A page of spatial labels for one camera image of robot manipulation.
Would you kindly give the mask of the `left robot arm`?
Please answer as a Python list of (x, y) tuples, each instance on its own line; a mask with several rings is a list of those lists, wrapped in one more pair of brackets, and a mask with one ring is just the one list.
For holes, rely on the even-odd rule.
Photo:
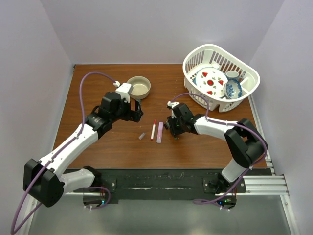
[(84, 167), (70, 174), (65, 170), (85, 149), (111, 130), (116, 121), (140, 121), (143, 116), (141, 101), (136, 99), (132, 110), (129, 98), (129, 94), (106, 93), (100, 105), (93, 108), (69, 138), (40, 160), (30, 159), (25, 164), (23, 190), (46, 207), (55, 205), (65, 193), (80, 188), (98, 191), (100, 175), (93, 168)]

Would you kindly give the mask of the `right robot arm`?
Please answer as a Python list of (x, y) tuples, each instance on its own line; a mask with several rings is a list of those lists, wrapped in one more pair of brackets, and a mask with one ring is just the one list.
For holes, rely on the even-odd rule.
[(229, 122), (203, 114), (194, 115), (186, 104), (179, 102), (169, 101), (167, 108), (171, 110), (167, 128), (173, 137), (192, 133), (226, 141), (232, 159), (217, 178), (208, 183), (216, 194), (230, 192), (235, 187), (235, 181), (252, 168), (260, 157), (267, 154), (268, 144), (246, 118)]

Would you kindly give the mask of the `white red marker pen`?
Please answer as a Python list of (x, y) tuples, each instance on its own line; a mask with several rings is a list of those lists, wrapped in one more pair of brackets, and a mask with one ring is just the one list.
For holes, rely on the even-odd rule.
[(155, 120), (154, 120), (154, 123), (153, 123), (153, 126), (152, 126), (152, 130), (151, 130), (150, 141), (153, 141), (153, 140), (154, 140), (155, 129), (156, 129), (156, 123), (157, 123), (157, 120), (155, 119)]

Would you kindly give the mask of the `clear pen cap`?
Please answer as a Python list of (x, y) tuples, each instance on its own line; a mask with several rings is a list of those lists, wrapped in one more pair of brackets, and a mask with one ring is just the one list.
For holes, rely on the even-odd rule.
[(145, 133), (142, 133), (138, 138), (141, 140), (145, 135)]

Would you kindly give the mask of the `pink highlighter pen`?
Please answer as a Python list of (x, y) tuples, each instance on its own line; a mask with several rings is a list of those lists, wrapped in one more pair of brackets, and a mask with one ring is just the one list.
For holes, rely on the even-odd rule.
[(164, 126), (164, 123), (163, 122), (159, 122), (159, 124), (158, 124), (158, 131), (157, 131), (157, 138), (156, 138), (156, 142), (157, 143), (161, 143), (162, 142), (163, 126)]

